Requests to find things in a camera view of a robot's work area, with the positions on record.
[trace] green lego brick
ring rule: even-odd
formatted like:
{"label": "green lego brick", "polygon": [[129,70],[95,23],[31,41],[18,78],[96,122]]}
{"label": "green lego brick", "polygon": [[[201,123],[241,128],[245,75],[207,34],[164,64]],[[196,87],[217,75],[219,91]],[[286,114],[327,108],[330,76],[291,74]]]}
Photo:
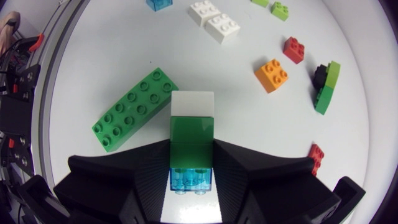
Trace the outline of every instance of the green lego brick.
{"label": "green lego brick", "polygon": [[156,68],[128,91],[92,127],[105,151],[115,151],[171,101],[178,87]]}
{"label": "green lego brick", "polygon": [[170,130],[174,143],[212,143],[214,118],[172,116]]}
{"label": "green lego brick", "polygon": [[269,0],[251,0],[251,2],[256,3],[262,7],[267,7]]}
{"label": "green lego brick", "polygon": [[171,168],[212,168],[213,144],[170,144]]}
{"label": "green lego brick", "polygon": [[331,97],[333,96],[333,89],[324,86],[317,96],[316,102],[314,104],[315,110],[321,114],[325,114],[326,110],[329,107],[329,103],[331,101]]}
{"label": "green lego brick", "polygon": [[286,19],[289,17],[289,9],[280,2],[274,2],[271,7],[271,13],[283,21],[286,21]]}
{"label": "green lego brick", "polygon": [[340,64],[334,61],[331,61],[326,68],[326,82],[325,85],[335,89],[336,82],[338,79],[338,75],[340,74]]}

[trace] transparent blue lego brick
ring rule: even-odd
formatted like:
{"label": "transparent blue lego brick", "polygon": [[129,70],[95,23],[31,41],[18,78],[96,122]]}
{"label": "transparent blue lego brick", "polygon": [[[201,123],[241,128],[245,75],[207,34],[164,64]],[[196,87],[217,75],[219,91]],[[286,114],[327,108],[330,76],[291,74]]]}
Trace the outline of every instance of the transparent blue lego brick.
{"label": "transparent blue lego brick", "polygon": [[176,169],[170,168],[170,190],[176,194],[195,192],[204,195],[211,191],[210,169]]}
{"label": "transparent blue lego brick", "polygon": [[147,4],[153,11],[156,12],[167,6],[171,6],[173,4],[173,0],[147,0]]}

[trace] cable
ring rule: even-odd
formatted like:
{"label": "cable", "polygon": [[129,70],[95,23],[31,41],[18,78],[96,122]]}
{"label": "cable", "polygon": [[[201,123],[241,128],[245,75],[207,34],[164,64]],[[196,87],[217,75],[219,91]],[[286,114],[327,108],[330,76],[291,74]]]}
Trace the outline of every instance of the cable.
{"label": "cable", "polygon": [[11,47],[9,47],[1,56],[0,56],[0,61],[3,59],[3,57],[7,54],[8,51],[10,51],[13,47],[15,47],[22,39],[19,39],[17,41],[15,41],[15,43],[13,43],[11,45]]}
{"label": "cable", "polygon": [[21,215],[21,208],[22,208],[22,204],[20,203],[20,204],[19,204],[19,209],[18,209],[18,224],[21,224],[21,223],[19,222],[19,217],[20,217],[20,215]]}

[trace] white lego brick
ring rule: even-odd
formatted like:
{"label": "white lego brick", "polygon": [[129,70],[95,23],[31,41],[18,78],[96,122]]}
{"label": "white lego brick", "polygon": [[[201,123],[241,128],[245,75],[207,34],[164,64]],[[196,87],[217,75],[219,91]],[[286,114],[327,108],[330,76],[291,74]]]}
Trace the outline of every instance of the white lego brick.
{"label": "white lego brick", "polygon": [[173,91],[172,116],[214,117],[214,93]]}
{"label": "white lego brick", "polygon": [[227,14],[221,14],[207,21],[205,30],[222,44],[236,37],[241,27]]}
{"label": "white lego brick", "polygon": [[188,14],[200,27],[203,27],[209,19],[220,15],[221,12],[209,0],[206,0],[192,4]]}

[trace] red lego brick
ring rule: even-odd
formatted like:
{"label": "red lego brick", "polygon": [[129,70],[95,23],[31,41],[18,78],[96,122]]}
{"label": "red lego brick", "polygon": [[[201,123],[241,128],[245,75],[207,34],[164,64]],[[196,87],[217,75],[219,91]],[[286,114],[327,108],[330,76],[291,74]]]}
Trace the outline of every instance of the red lego brick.
{"label": "red lego brick", "polygon": [[304,59],[304,45],[300,44],[296,38],[290,37],[285,42],[284,54],[298,64]]}
{"label": "red lego brick", "polygon": [[325,154],[318,147],[318,145],[312,144],[310,154],[308,156],[311,157],[315,162],[314,167],[312,169],[312,174],[314,176],[317,176],[318,168],[321,166],[321,161],[323,159],[323,156],[325,156]]}
{"label": "red lego brick", "polygon": [[10,139],[8,141],[8,148],[12,149],[14,147],[14,140]]}

